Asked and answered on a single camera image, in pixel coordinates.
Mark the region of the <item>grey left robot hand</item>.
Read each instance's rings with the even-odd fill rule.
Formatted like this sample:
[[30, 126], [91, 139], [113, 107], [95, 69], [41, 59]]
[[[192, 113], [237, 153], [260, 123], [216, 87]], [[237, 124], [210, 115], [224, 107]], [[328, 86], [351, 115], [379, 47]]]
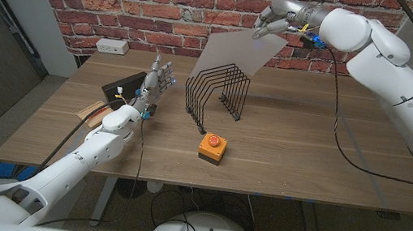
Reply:
[[149, 106], [155, 105], [162, 94], [175, 84], [172, 62], [161, 64], [161, 55], [157, 55], [151, 71], [147, 73], [140, 85], [140, 94], [131, 102], [131, 106], [139, 112], [144, 112]]

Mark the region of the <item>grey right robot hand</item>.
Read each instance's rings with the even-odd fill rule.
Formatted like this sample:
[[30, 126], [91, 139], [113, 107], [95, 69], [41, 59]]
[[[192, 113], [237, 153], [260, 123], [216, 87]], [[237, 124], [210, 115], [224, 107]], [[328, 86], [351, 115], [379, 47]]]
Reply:
[[273, 0], [257, 17], [253, 39], [269, 34], [280, 34], [290, 26], [309, 28], [322, 25], [330, 9], [298, 0]]

